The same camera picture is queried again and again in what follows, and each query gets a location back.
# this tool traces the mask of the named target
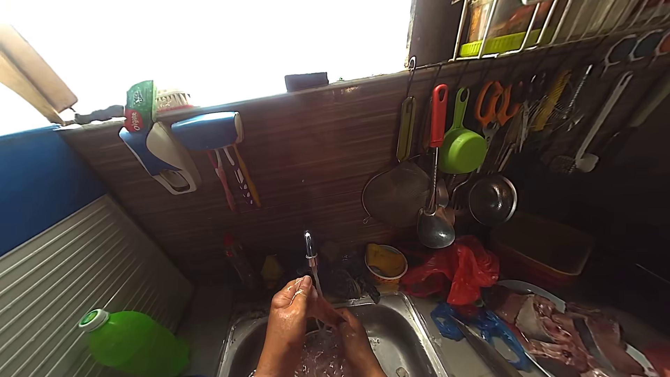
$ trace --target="window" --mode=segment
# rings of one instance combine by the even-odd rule
[[[326,71],[334,82],[397,72],[407,55],[411,0],[9,0],[4,6],[4,21],[65,81],[84,114],[124,105],[126,90],[147,79],[209,106],[284,93],[286,74]],[[0,103],[0,133],[46,124],[4,86]]]

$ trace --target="green tray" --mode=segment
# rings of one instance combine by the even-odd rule
[[[544,40],[542,42],[548,42],[551,39],[553,32],[548,30],[545,33]],[[518,50],[523,43],[523,37],[525,37],[526,32],[510,34],[508,36],[495,37],[486,41],[486,46],[484,47],[484,54],[499,54],[502,52],[508,52],[513,50]],[[537,38],[540,35],[540,29],[535,29],[531,31],[531,35],[528,37],[528,44],[534,44],[537,42]],[[469,56],[477,56],[479,54],[479,49],[482,46],[482,41],[474,41],[466,43],[461,46],[460,56],[462,58]]]

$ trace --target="hand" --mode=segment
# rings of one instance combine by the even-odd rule
[[[317,298],[309,276],[290,281],[275,294],[255,376],[293,376],[305,343],[308,308]]]
[[[345,322],[338,325],[344,344],[344,357],[357,377],[386,377],[370,346],[365,328],[347,309],[338,311]]]

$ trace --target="green bottle cap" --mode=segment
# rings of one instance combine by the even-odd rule
[[[102,326],[109,319],[109,313],[102,309],[95,309],[88,312],[81,321],[79,321],[79,328],[85,332],[91,332]]]

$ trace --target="yellow sponge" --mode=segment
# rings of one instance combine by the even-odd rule
[[[377,244],[368,244],[365,253],[369,266],[379,269],[382,275],[392,278],[405,270],[405,258],[402,254],[392,252]]]

